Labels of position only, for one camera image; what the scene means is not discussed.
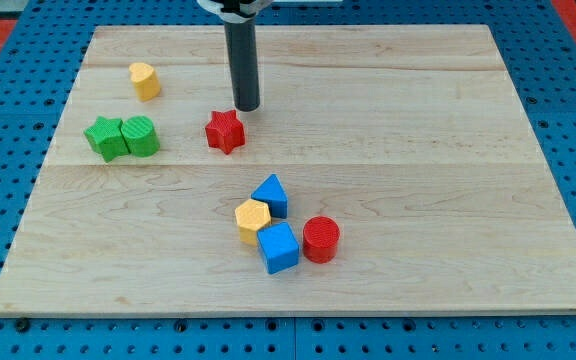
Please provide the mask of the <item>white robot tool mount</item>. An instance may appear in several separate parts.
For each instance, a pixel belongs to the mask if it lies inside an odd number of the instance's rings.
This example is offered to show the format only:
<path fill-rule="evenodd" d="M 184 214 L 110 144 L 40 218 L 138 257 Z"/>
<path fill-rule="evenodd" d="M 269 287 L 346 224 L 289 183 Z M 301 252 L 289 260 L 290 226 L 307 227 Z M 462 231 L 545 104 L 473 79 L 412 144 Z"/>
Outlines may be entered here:
<path fill-rule="evenodd" d="M 241 24 L 255 18 L 272 3 L 273 0 L 197 0 L 202 9 L 232 24 Z"/>

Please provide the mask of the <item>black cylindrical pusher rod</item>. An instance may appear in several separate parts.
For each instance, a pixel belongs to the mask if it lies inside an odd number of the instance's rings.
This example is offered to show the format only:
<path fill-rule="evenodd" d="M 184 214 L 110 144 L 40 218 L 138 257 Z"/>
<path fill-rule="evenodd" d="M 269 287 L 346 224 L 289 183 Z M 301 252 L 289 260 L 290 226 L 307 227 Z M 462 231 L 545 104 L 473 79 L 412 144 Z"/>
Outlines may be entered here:
<path fill-rule="evenodd" d="M 233 101 L 243 112 L 260 105 L 255 18 L 243 23 L 224 24 Z"/>

